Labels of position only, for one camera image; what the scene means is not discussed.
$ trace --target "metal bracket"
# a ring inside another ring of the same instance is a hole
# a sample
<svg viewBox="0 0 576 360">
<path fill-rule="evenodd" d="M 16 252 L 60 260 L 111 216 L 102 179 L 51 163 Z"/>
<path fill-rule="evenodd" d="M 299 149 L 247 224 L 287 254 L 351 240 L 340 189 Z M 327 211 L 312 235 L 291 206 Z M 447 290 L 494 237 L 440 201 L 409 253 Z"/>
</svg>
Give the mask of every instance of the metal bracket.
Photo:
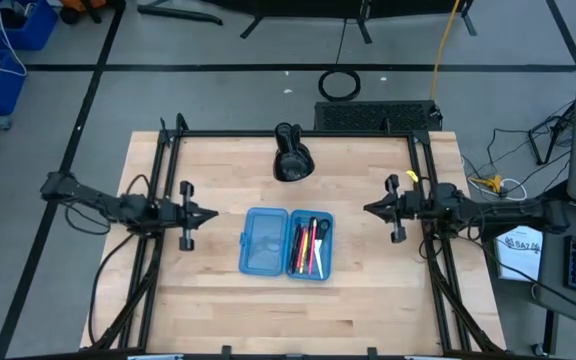
<svg viewBox="0 0 576 360">
<path fill-rule="evenodd" d="M 186 118 L 181 113 L 177 113 L 177 121 L 175 123 L 175 130 L 173 134 L 170 134 L 169 130 L 166 128 L 166 121 L 164 118 L 159 118 L 159 123 L 161 124 L 161 131 L 163 133 L 162 138 L 159 141 L 163 141 L 166 146 L 170 147 L 173 136 L 182 136 L 184 131 L 190 130 Z"/>
<path fill-rule="evenodd" d="M 372 44 L 372 38 L 370 38 L 370 33 L 366 29 L 366 20 L 368 20 L 370 12 L 370 0 L 363 0 L 361 2 L 361 8 L 359 10 L 359 18 L 357 18 L 357 26 L 359 26 L 359 31 L 361 36 L 364 38 L 364 43 L 366 45 Z"/>
<path fill-rule="evenodd" d="M 221 360 L 230 360 L 232 355 L 232 346 L 224 345 L 221 347 Z"/>
<path fill-rule="evenodd" d="M 368 348 L 368 360 L 378 360 L 379 354 L 376 347 Z"/>
<path fill-rule="evenodd" d="M 388 118 L 384 118 L 381 121 L 381 125 L 379 126 L 379 130 L 383 131 L 386 135 L 392 134 L 392 130 L 390 128 L 390 120 L 388 120 Z"/>
<path fill-rule="evenodd" d="M 427 130 L 413 130 L 412 136 L 424 145 L 430 145 L 430 135 Z"/>
<path fill-rule="evenodd" d="M 183 360 L 184 354 L 129 356 L 127 360 Z"/>
<path fill-rule="evenodd" d="M 302 360 L 304 358 L 304 354 L 286 354 L 287 360 Z"/>
</svg>

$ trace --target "white cable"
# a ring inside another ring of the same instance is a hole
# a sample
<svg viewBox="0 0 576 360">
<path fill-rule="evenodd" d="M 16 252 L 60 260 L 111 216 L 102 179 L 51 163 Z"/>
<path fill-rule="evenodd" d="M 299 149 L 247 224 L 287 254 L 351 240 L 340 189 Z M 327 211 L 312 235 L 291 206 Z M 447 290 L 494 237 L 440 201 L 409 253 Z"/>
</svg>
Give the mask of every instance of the white cable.
<svg viewBox="0 0 576 360">
<path fill-rule="evenodd" d="M 0 37 L 1 37 L 1 40 L 4 42 L 4 45 L 6 45 L 8 50 L 10 50 L 10 53 L 12 54 L 13 58 L 15 58 L 15 61 L 17 61 L 17 64 L 19 64 L 23 70 L 23 72 L 19 73 L 16 71 L 0 68 L 0 72 L 13 74 L 13 75 L 21 76 L 21 77 L 26 77 L 28 75 L 28 70 L 26 70 L 26 67 L 24 66 L 24 64 L 21 62 L 21 60 L 19 60 L 19 57 L 17 57 L 17 53 L 15 53 L 15 50 L 12 48 L 12 45 L 10 45 L 10 40 L 8 40 L 8 35 L 6 34 L 6 30 L 4 30 L 4 21 L 1 18 L 1 10 L 0 10 Z"/>
<path fill-rule="evenodd" d="M 461 166 L 464 166 L 464 158 L 463 156 L 461 157 Z M 484 194 L 488 194 L 488 195 L 492 195 L 496 198 L 499 198 L 499 194 L 492 192 L 492 191 L 488 191 L 486 189 L 481 188 L 479 185 L 477 185 L 474 181 L 472 181 L 470 178 L 467 178 L 468 182 L 470 183 L 470 185 L 472 185 L 475 189 L 481 191 Z M 514 189 L 516 188 L 521 188 L 521 191 L 523 191 L 524 195 L 521 198 L 511 198 L 511 197 L 506 197 L 505 199 L 510 200 L 510 201 L 524 201 L 528 198 L 528 191 L 526 191 L 526 188 L 517 180 L 515 179 L 503 179 L 501 180 L 501 187 L 504 186 L 504 184 L 506 183 L 506 181 L 510 181 L 513 182 L 515 184 L 517 184 L 516 187 L 514 187 Z"/>
</svg>

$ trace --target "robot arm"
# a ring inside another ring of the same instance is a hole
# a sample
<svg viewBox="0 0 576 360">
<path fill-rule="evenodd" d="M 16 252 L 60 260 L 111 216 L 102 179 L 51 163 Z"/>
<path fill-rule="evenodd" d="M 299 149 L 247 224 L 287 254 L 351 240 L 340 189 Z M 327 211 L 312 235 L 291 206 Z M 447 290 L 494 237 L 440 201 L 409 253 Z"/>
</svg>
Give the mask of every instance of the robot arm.
<svg viewBox="0 0 576 360">
<path fill-rule="evenodd" d="M 402 219 L 434 221 L 437 231 L 448 238 L 457 237 L 461 230 L 471 226 L 514 228 L 527 225 L 551 233 L 562 233 L 569 226 L 560 200 L 537 197 L 516 202 L 477 203 L 449 183 L 435 185 L 429 198 L 424 199 L 418 191 L 405 191 L 399 196 L 398 187 L 397 175 L 390 175 L 386 179 L 388 194 L 382 200 L 364 206 L 365 211 L 394 224 L 393 243 L 406 239 Z"/>
<path fill-rule="evenodd" d="M 77 203 L 98 211 L 110 222 L 128 228 L 138 236 L 153 236 L 165 229 L 183 228 L 180 249 L 194 250 L 190 231 L 196 230 L 206 221 L 219 215 L 213 210 L 202 209 L 190 201 L 194 187 L 187 181 L 181 182 L 183 203 L 175 204 L 170 199 L 149 201 L 141 194 L 123 194 L 114 197 L 80 184 L 72 174 L 52 172 L 41 187 L 42 199 L 60 203 Z"/>
</svg>

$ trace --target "pencil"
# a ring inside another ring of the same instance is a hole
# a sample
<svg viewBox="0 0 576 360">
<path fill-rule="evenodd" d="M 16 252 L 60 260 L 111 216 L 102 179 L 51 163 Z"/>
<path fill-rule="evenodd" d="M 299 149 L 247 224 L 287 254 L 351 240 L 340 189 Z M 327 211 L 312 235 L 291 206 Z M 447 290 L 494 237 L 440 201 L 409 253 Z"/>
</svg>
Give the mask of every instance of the pencil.
<svg viewBox="0 0 576 360">
<path fill-rule="evenodd" d="M 304 265 L 306 265 L 306 251 L 308 249 L 308 230 L 304 228 L 304 240 L 302 241 L 301 260 L 299 261 L 299 273 L 304 272 Z"/>
</svg>

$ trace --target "black stand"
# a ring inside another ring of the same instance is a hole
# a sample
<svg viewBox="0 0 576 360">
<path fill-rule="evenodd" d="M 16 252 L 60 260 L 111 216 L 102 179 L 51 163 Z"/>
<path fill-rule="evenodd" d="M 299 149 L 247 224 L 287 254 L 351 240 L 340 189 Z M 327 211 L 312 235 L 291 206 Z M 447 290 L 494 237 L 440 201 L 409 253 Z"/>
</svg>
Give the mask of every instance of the black stand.
<svg viewBox="0 0 576 360">
<path fill-rule="evenodd" d="M 472 6 L 474 0 L 464 0 L 464 5 L 461 8 L 461 18 L 464 19 L 464 23 L 466 24 L 466 29 L 468 29 L 468 34 L 470 36 L 477 36 L 477 30 L 475 30 L 475 25 L 473 25 L 472 20 L 470 20 L 470 16 L 468 16 L 468 10 Z"/>
<path fill-rule="evenodd" d="M 559 314 L 548 310 L 546 313 L 546 327 L 544 328 L 544 342 L 532 346 L 536 356 L 549 357 L 557 351 L 557 332 L 559 330 Z"/>
<path fill-rule="evenodd" d="M 541 123 L 537 124 L 537 126 L 528 130 L 528 140 L 530 140 L 530 146 L 532 147 L 532 151 L 535 153 L 535 158 L 537 158 L 537 165 L 548 164 L 548 162 L 550 161 L 550 156 L 552 155 L 552 150 L 555 148 L 555 145 L 559 140 L 559 136 L 561 136 L 566 127 L 572 126 L 572 121 L 574 117 L 575 117 L 575 103 L 573 102 L 562 116 L 551 116 L 546 120 L 542 121 Z M 534 134 L 537 130 L 541 129 L 544 126 L 548 126 L 548 124 L 550 124 L 553 121 L 557 122 L 553 127 L 550 128 L 551 134 L 550 134 L 550 144 L 548 144 L 548 152 L 546 152 L 546 157 L 542 159 L 541 154 L 539 153 L 539 149 L 537 148 L 537 143 L 535 143 Z"/>
<path fill-rule="evenodd" d="M 372 44 L 372 39 L 366 29 L 366 20 L 368 20 L 368 6 L 369 0 L 363 0 L 361 2 L 361 11 L 359 11 L 359 18 L 357 19 L 357 26 L 359 26 L 359 31 L 361 31 L 361 36 L 364 38 L 364 43 Z"/>
<path fill-rule="evenodd" d="M 364 38 L 364 42 L 366 44 L 372 44 L 372 39 L 370 38 L 370 34 L 368 33 L 368 29 L 366 29 L 366 20 L 368 20 L 368 6 L 370 1 L 363 0 L 361 3 L 361 9 L 359 11 L 359 17 L 357 17 L 357 26 L 359 26 L 359 31 L 361 31 L 361 36 Z M 240 38 L 246 39 L 250 34 L 257 28 L 261 20 L 263 20 L 263 15 L 255 15 L 255 19 L 248 25 L 246 30 L 239 35 Z"/>
<path fill-rule="evenodd" d="M 166 1 L 168 0 L 156 0 L 146 5 L 137 5 L 137 11 L 140 14 L 146 14 L 146 15 L 163 16 L 175 19 L 184 19 L 184 20 L 201 21 L 201 22 L 211 22 L 219 26 L 222 26 L 224 24 L 224 22 L 220 18 L 214 15 L 200 13 L 196 11 L 166 9 L 158 7 L 158 5 L 163 4 Z"/>
<path fill-rule="evenodd" d="M 261 20 L 263 20 L 263 18 L 264 18 L 263 16 L 255 16 L 255 20 L 253 20 L 252 23 L 248 25 L 246 30 L 244 30 L 244 32 L 242 32 L 241 35 L 239 35 L 239 37 L 242 39 L 247 38 L 250 35 L 250 33 L 252 33 L 252 31 L 255 30 L 255 28 L 257 28 L 257 25 L 259 25 L 259 23 L 261 22 Z"/>
<path fill-rule="evenodd" d="M 92 6 L 92 3 L 90 2 L 90 0 L 81 0 L 81 4 L 86 9 L 86 12 L 88 13 L 88 15 L 90 15 L 90 18 L 92 19 L 92 21 L 94 21 L 95 24 L 100 24 L 101 23 L 101 16 L 99 16 L 97 9 L 95 9 Z"/>
</svg>

